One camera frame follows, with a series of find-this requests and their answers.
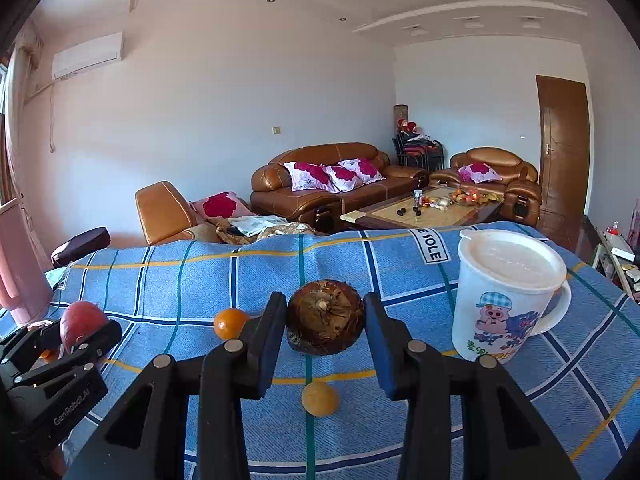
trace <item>air conditioner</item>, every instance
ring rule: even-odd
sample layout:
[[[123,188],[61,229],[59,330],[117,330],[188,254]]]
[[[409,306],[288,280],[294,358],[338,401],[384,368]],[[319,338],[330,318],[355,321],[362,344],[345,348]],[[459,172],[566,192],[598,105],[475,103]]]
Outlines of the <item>air conditioner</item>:
[[[72,46],[53,56],[51,77],[67,79],[86,70],[122,60],[122,33]]]

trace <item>plaid tablecloth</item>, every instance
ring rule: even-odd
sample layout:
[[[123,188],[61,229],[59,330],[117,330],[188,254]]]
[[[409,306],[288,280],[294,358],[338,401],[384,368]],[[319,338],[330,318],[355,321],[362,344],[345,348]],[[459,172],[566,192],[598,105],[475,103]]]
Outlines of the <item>plaid tablecloth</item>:
[[[582,478],[604,478],[640,427],[640,307],[532,228],[496,222],[475,229],[526,232],[564,259],[573,299],[551,331],[530,338],[506,365],[543,415]],[[460,228],[438,230],[449,256],[428,264],[407,230],[287,235],[250,246],[180,241],[154,248],[101,250],[76,262],[55,290],[49,317],[71,302],[97,303],[122,325],[122,342],[102,368],[107,396],[75,428],[64,449],[72,460],[114,402],[156,354],[178,360],[220,343],[212,319],[224,308],[261,313],[273,290],[287,298],[301,283],[331,278],[363,296],[375,291],[414,338],[455,354],[450,330],[458,286]],[[0,333],[14,329],[0,312]],[[395,478],[405,402],[383,395],[366,336],[335,356],[309,357],[280,348],[272,387],[262,401],[242,402],[252,478]],[[330,382],[341,406],[326,418],[302,409],[311,378]],[[186,478],[194,476],[197,399],[191,399]],[[452,478],[462,478],[460,405],[452,403]]]

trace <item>coffee table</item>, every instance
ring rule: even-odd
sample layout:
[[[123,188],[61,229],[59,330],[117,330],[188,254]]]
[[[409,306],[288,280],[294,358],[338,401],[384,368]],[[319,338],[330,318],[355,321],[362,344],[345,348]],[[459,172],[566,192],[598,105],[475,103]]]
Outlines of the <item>coffee table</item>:
[[[454,190],[445,186],[422,188],[422,192],[428,196],[448,196]],[[434,207],[423,207],[420,208],[422,211],[420,216],[415,215],[412,210],[413,206],[414,194],[407,193],[358,211],[351,211],[340,218],[345,222],[355,224],[354,228],[356,229],[421,229],[450,225],[473,225],[497,220],[502,200],[476,206],[453,204],[445,211]],[[406,209],[406,213],[404,216],[399,216],[396,212],[403,207]]]

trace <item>pig's blue checkered cap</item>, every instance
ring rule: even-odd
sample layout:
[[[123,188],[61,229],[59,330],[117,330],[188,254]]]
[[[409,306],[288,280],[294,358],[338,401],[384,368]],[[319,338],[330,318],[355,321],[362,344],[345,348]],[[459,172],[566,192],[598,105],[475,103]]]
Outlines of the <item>pig's blue checkered cap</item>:
[[[500,292],[486,292],[480,297],[480,301],[476,306],[495,305],[503,308],[511,309],[513,304],[511,300]]]

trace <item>pink cup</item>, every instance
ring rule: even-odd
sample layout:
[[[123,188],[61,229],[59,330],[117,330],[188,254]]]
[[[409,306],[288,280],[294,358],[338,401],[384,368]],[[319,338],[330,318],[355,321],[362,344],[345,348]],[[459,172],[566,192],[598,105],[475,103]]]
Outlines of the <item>pink cup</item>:
[[[13,199],[0,207],[0,304],[23,326],[46,315],[51,295]]]

